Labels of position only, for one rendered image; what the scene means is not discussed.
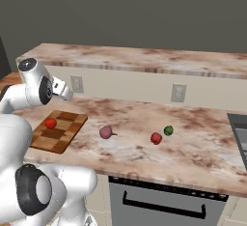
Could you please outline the grey dishwasher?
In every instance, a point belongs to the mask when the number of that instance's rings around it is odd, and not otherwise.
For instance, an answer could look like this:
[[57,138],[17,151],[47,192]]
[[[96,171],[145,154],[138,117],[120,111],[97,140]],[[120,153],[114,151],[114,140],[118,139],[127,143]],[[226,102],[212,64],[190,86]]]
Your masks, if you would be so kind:
[[[112,226],[217,226],[229,196],[165,184],[153,184],[118,177],[108,177]],[[206,218],[157,212],[123,204],[127,198],[194,212],[206,205]]]

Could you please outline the purple onion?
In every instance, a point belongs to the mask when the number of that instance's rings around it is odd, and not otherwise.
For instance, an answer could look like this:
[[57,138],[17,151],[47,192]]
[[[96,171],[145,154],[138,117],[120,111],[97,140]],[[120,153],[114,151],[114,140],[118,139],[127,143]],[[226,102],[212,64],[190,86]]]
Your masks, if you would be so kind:
[[112,135],[114,135],[114,132],[111,127],[105,126],[99,130],[99,135],[103,139],[109,139]]

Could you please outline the grey sink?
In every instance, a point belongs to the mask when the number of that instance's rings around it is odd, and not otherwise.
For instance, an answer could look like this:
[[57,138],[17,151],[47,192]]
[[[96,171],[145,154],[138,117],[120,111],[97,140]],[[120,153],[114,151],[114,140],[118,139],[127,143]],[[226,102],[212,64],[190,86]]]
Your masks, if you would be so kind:
[[228,113],[228,119],[247,171],[247,115]]

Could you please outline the checkered wooden cutting board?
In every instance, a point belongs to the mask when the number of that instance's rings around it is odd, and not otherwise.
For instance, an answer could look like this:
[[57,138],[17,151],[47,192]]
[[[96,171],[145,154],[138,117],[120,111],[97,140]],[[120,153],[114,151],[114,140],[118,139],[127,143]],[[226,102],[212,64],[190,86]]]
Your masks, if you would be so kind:
[[[45,125],[46,121],[50,119],[56,121],[54,128],[48,128]],[[31,147],[62,154],[87,120],[86,114],[54,110],[33,131]]]

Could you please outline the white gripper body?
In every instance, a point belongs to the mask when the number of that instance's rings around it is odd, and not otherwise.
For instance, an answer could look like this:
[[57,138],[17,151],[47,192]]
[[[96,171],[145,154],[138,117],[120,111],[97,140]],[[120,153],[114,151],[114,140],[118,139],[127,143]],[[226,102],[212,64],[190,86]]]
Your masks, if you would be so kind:
[[61,91],[61,98],[63,100],[72,100],[72,97],[73,97],[72,89],[68,86],[67,83],[63,83],[62,91]]

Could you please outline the grey wall outlet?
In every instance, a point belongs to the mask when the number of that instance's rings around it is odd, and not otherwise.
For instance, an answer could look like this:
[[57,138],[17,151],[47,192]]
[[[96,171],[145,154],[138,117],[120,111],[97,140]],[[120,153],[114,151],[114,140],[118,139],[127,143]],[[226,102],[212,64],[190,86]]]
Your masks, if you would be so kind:
[[74,76],[70,77],[71,87],[74,93],[84,93],[83,89],[83,82],[81,76]]
[[184,102],[186,84],[174,83],[172,88],[171,102]]

